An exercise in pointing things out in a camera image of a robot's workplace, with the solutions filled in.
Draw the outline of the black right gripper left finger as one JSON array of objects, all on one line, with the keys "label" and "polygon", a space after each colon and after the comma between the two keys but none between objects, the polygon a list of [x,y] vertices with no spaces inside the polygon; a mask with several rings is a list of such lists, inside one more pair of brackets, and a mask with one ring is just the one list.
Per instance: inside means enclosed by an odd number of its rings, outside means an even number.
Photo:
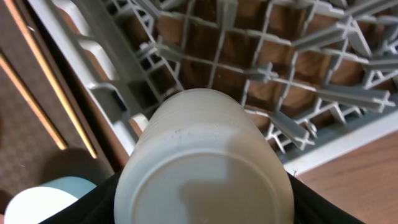
[{"label": "black right gripper left finger", "polygon": [[40,224],[115,224],[114,198],[122,171]]}]

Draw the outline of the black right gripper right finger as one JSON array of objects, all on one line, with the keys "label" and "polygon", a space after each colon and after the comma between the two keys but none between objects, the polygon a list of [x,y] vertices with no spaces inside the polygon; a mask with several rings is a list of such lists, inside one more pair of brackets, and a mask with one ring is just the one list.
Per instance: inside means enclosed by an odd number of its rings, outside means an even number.
[{"label": "black right gripper right finger", "polygon": [[288,174],[294,193],[294,224],[364,224]]}]

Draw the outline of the blue plastic bowl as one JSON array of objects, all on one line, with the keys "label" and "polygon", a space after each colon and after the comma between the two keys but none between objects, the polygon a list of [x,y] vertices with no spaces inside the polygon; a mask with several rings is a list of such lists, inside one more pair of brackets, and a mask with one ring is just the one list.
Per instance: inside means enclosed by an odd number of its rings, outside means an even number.
[{"label": "blue plastic bowl", "polygon": [[8,203],[5,224],[40,223],[82,198],[96,185],[81,177],[66,176],[19,192]]}]

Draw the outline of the white plastic cup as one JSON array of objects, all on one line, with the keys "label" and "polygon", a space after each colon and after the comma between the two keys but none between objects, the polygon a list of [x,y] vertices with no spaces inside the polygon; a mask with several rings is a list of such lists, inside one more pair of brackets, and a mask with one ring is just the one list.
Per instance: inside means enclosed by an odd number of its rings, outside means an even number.
[{"label": "white plastic cup", "polygon": [[125,165],[116,223],[293,223],[288,175],[230,96],[177,93],[151,117]]}]

